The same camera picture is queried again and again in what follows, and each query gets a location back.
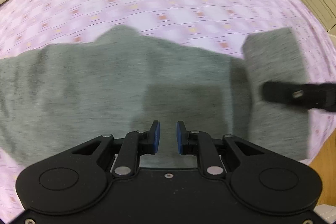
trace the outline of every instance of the gray garment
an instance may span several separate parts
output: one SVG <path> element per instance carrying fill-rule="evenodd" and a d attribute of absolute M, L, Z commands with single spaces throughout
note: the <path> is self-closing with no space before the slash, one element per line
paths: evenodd
<path fill-rule="evenodd" d="M 115 27 L 97 41 L 49 45 L 0 60 L 0 146 L 30 165 L 111 133 L 161 122 L 159 154 L 142 166 L 196 166 L 179 156 L 176 122 L 214 138 L 247 138 L 243 60 Z"/>
<path fill-rule="evenodd" d="M 309 115 L 305 109 L 261 99 L 266 81 L 307 83 L 305 64 L 291 29 L 249 35 L 243 45 L 253 109 L 249 140 L 294 160 L 307 158 Z"/>

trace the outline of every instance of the pink checkered bed sheet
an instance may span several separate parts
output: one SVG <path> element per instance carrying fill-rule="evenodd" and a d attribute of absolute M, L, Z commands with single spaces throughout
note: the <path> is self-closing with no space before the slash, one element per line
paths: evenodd
<path fill-rule="evenodd" d="M 238 58 L 249 33 L 292 27 L 310 81 L 336 80 L 332 42 L 300 0 L 9 0 L 0 6 L 0 58 L 51 43 L 92 42 L 116 24 Z M 317 110 L 310 118 L 311 160 L 336 119 Z M 22 211 L 14 188 L 22 169 L 0 149 L 0 218 L 7 222 Z"/>

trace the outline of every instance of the silver rivet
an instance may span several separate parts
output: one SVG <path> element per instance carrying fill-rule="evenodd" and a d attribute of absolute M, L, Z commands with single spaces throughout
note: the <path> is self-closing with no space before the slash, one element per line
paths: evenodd
<path fill-rule="evenodd" d="M 210 166 L 207 168 L 207 172 L 210 175 L 220 175 L 221 173 L 224 172 L 224 169 L 222 167 L 219 166 Z"/>
<path fill-rule="evenodd" d="M 127 166 L 119 166 L 115 168 L 114 172 L 117 175 L 124 176 L 124 175 L 128 175 L 129 173 L 131 173 L 131 169 L 130 167 L 127 167 Z"/>
<path fill-rule="evenodd" d="M 36 224 L 36 222 L 34 220 L 30 219 L 30 218 L 27 218 L 25 220 L 25 224 Z"/>
<path fill-rule="evenodd" d="M 167 173 L 167 174 L 165 174 L 165 178 L 167 178 L 167 179 L 171 179 L 173 176 L 174 176 L 174 175 L 171 174 L 171 173 Z"/>
<path fill-rule="evenodd" d="M 302 96 L 303 96 L 303 90 L 299 90 L 299 91 L 293 92 L 293 98 L 294 99 L 300 98 Z"/>

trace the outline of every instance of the patterned bedspread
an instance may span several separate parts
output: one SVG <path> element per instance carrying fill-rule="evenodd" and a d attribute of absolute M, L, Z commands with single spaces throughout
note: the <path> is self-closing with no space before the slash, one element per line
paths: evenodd
<path fill-rule="evenodd" d="M 292 27 L 312 83 L 336 80 L 336 51 L 300 0 L 9 0 L 0 7 L 0 58 L 50 43 L 94 41 L 113 25 L 143 35 L 243 58 L 249 33 Z M 310 160 L 336 127 L 334 115 L 311 111 Z M 0 150 L 0 218 L 22 211 L 14 184 L 22 170 Z"/>

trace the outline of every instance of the wooden floor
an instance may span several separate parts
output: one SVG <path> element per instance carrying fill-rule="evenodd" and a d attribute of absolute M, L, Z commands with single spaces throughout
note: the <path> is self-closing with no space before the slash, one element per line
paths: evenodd
<path fill-rule="evenodd" d="M 336 130 L 310 164 L 321 177 L 323 190 L 318 204 L 336 206 Z"/>

